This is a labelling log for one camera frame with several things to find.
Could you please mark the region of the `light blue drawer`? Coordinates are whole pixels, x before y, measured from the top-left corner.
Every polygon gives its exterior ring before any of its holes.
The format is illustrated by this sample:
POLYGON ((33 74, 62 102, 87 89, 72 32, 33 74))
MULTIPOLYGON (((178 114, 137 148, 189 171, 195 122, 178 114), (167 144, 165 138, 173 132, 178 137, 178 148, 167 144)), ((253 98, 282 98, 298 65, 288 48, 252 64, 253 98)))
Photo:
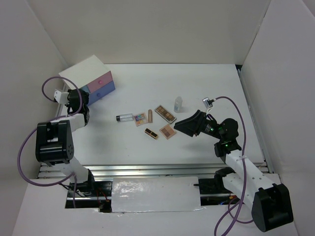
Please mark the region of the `light blue drawer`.
POLYGON ((85 86, 81 87, 80 89, 83 90, 83 91, 85 91, 85 92, 88 93, 88 94, 91 93, 91 92, 90 92, 90 89, 89 89, 89 87, 88 87, 88 85, 85 85, 85 86))

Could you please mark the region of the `clear plastic bottle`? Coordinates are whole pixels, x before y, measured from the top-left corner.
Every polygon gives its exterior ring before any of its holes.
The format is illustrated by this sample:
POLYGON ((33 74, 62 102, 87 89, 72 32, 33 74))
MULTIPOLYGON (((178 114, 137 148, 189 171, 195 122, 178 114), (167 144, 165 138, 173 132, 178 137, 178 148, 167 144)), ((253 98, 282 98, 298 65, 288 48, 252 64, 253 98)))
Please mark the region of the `clear plastic bottle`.
POLYGON ((174 102, 174 112, 179 113, 181 111, 182 104, 183 104, 183 99, 182 97, 178 96, 174 102))

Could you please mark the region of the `white drawer cabinet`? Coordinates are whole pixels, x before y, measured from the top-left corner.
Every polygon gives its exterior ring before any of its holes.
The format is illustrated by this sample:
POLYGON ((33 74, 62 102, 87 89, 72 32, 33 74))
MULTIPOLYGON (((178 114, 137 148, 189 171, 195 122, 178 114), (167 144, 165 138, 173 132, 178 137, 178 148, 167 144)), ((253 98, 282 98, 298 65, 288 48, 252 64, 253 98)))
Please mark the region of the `white drawer cabinet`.
POLYGON ((78 88, 81 88, 108 71, 110 69, 98 57, 92 55, 60 72, 59 75, 71 80, 78 88))

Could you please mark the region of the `pink drawer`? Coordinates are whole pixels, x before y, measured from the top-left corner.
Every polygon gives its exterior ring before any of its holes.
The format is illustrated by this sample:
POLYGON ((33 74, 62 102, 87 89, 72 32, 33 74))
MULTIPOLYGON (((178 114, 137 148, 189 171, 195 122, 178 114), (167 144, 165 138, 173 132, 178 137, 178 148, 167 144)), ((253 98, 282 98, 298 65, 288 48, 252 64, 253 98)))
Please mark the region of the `pink drawer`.
POLYGON ((102 88, 103 86, 107 85, 112 81, 113 81, 112 73, 111 71, 108 71, 107 73, 101 75, 100 77, 88 83, 87 86, 90 93, 94 93, 96 90, 102 88))

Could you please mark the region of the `rose gold lipstick tube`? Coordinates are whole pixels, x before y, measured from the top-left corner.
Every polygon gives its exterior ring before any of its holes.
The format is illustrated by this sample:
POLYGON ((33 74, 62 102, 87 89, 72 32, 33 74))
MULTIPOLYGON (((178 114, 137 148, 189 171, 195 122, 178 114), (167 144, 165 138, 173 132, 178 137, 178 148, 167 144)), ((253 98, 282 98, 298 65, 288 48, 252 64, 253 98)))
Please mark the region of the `rose gold lipstick tube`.
POLYGON ((148 122, 153 122, 153 111, 151 109, 148 110, 148 122))

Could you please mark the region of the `black gold lipstick case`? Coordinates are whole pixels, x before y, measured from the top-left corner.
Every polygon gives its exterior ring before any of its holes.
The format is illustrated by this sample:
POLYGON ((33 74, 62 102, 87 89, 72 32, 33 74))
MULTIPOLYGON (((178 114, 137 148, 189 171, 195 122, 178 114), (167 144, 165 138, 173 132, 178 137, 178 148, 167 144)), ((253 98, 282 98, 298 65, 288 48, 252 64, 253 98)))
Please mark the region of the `black gold lipstick case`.
POLYGON ((144 132, 155 140, 158 138, 158 134, 148 128, 144 132))

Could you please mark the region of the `clear glitter bottle black cap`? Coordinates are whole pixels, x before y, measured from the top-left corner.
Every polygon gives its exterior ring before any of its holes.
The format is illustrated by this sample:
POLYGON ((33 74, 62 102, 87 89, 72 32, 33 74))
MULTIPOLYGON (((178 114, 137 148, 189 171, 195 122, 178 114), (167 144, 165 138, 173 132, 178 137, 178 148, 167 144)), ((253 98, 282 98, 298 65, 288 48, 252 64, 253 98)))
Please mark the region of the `clear glitter bottle black cap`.
POLYGON ((116 116, 116 121, 117 122, 128 122, 128 121, 133 121, 133 114, 122 114, 116 116))

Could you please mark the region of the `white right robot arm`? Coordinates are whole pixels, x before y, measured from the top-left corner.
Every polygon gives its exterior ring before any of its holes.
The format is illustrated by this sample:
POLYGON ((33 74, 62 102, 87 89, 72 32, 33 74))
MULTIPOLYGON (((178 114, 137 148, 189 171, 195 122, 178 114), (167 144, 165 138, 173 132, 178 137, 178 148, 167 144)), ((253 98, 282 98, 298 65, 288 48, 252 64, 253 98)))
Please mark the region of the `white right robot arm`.
POLYGON ((227 167, 216 172, 214 187, 222 193, 229 190, 242 200, 259 230, 267 232, 293 222, 288 188, 270 180, 242 154, 236 140, 236 120, 227 118, 217 123, 198 110, 192 117, 175 123, 174 128, 190 137, 204 133, 218 139, 215 154, 227 167))

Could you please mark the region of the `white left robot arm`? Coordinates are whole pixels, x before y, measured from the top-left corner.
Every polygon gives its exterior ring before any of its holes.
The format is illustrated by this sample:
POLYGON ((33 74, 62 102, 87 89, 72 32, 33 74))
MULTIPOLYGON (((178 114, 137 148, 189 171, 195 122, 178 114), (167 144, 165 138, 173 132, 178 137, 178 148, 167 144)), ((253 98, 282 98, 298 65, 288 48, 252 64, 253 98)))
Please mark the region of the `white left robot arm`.
POLYGON ((88 124, 89 94, 82 89, 67 92, 55 90, 55 101, 67 107, 67 116, 37 125, 35 156, 38 162, 55 167, 69 178, 69 189, 91 196, 96 192, 92 172, 83 167, 74 156, 72 133, 88 124))

